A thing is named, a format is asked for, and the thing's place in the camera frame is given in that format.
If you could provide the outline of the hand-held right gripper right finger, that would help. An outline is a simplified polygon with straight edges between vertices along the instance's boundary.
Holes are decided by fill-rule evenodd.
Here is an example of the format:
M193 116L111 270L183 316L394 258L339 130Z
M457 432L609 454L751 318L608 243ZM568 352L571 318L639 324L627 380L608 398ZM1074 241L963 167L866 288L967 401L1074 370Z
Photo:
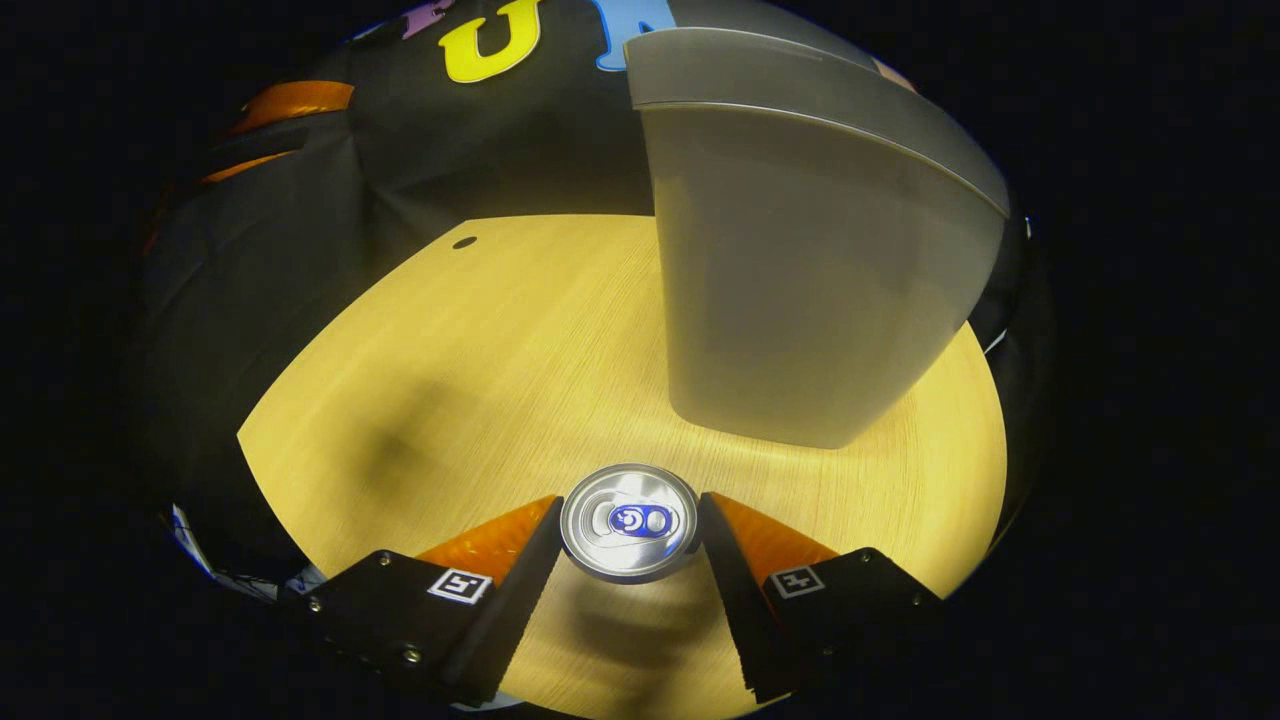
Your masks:
M878 548L838 552L716 492L698 516L756 702L893 682L933 655L941 597Z

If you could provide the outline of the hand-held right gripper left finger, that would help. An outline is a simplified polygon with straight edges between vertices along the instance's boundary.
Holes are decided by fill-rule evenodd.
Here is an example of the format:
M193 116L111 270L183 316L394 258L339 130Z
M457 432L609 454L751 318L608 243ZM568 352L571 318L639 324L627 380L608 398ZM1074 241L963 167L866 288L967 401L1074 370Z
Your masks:
M559 496L411 557L378 550L300 597L300 624L392 685L494 700L562 551Z

